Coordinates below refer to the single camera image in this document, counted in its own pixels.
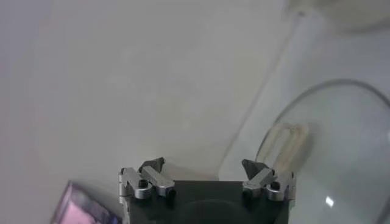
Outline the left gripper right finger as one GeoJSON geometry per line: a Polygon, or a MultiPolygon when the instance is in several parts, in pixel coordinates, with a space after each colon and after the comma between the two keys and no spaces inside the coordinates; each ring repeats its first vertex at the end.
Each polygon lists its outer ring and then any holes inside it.
{"type": "Polygon", "coordinates": [[[243,182],[242,196],[252,201],[265,194],[271,201],[295,201],[296,178],[291,171],[276,171],[265,163],[243,159],[241,164],[248,177],[243,182]]]}

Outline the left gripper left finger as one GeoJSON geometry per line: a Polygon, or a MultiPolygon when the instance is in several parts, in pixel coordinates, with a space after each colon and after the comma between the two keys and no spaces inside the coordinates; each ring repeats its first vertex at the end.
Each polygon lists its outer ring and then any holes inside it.
{"type": "Polygon", "coordinates": [[[160,157],[145,161],[137,170],[122,168],[118,174],[119,200],[125,201],[131,196],[146,200],[152,196],[153,190],[161,197],[174,197],[175,182],[161,174],[164,163],[165,159],[160,157]]]}

